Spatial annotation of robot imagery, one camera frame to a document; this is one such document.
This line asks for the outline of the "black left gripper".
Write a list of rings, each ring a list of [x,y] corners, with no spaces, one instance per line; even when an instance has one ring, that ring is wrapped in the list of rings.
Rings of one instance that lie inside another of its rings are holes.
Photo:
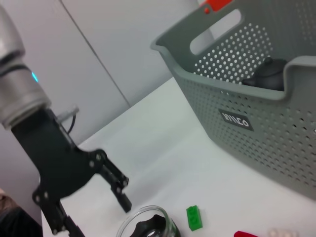
[[[94,174],[100,174],[125,213],[132,208],[123,189],[126,177],[102,149],[79,149],[65,129],[56,121],[50,109],[40,109],[12,128],[40,175],[40,182],[32,194],[53,235],[68,231],[70,237],[84,237],[81,229],[65,212],[60,199],[82,188]]]

